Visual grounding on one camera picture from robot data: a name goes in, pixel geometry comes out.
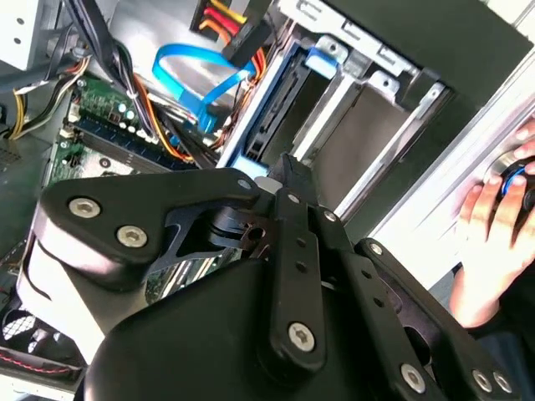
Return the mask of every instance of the bolt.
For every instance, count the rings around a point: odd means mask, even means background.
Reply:
[[[324,211],[325,217],[327,217],[327,220],[335,222],[336,221],[336,215],[332,211]]]
[[[245,180],[238,180],[237,183],[242,187],[242,188],[245,188],[246,190],[250,190],[252,187],[251,187],[251,184],[249,184],[247,181]]]
[[[371,248],[371,250],[373,252],[375,252],[377,255],[382,255],[383,254],[383,250],[381,249],[381,247],[377,244],[371,244],[369,246]]]
[[[136,226],[122,226],[117,231],[117,239],[129,248],[141,248],[148,241],[145,232]]]
[[[290,198],[293,203],[299,203],[299,198],[294,194],[288,194],[288,198]]]
[[[474,377],[474,380],[476,380],[477,385],[484,391],[487,393],[492,391],[491,382],[489,382],[488,378],[483,373],[477,369],[474,369],[471,371],[471,375]]]
[[[69,202],[69,210],[75,216],[92,219],[100,214],[100,206],[88,198],[76,198]]]
[[[401,376],[409,387],[415,390],[418,394],[423,394],[425,392],[425,380],[421,377],[420,372],[408,363],[401,365]]]
[[[494,372],[492,375],[494,376],[496,383],[498,383],[498,386],[500,386],[503,391],[506,393],[512,393],[511,384],[509,384],[509,382],[500,373]]]
[[[293,345],[304,353],[310,353],[314,349],[316,341],[314,335],[304,324],[295,322],[288,329],[288,336]]]

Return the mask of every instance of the cooling fan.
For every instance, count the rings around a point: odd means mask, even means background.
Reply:
[[[0,323],[0,365],[69,379],[85,366],[73,340],[24,310],[13,292]]]

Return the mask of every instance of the metal bracket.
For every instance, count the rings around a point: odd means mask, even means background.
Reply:
[[[349,55],[348,49],[340,42],[337,42],[329,35],[323,35],[316,43],[316,49],[321,50],[328,56],[334,58],[338,64],[343,64]]]

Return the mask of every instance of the black mount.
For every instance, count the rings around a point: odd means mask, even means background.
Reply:
[[[270,177],[282,186],[273,193],[232,169],[45,190],[33,225],[40,246],[110,291],[140,287],[181,260],[243,249],[240,261],[120,323],[89,368],[86,399],[520,399],[384,246],[353,247],[318,205],[307,167],[284,155]],[[80,197],[100,214],[73,215],[69,202]],[[50,226],[61,230],[61,247]],[[148,241],[122,245],[122,226]]]

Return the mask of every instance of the circuit component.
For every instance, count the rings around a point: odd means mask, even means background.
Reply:
[[[74,178],[101,177],[110,173],[113,175],[136,173],[132,167],[90,149],[76,138],[59,137],[54,148],[52,167],[45,185]]]
[[[79,88],[79,112],[90,113],[96,117],[118,124],[122,120],[122,114],[129,120],[130,125],[139,126],[140,121],[132,101],[110,85],[99,79],[85,78],[86,85]]]

